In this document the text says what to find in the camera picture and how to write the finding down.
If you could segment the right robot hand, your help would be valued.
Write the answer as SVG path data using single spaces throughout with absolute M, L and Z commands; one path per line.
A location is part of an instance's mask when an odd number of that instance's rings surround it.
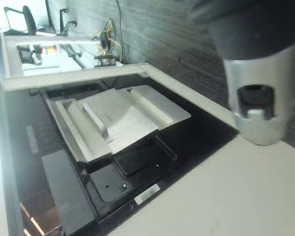
M 241 135 L 280 141 L 294 105 L 295 0 L 196 0 L 190 18 L 208 24 Z

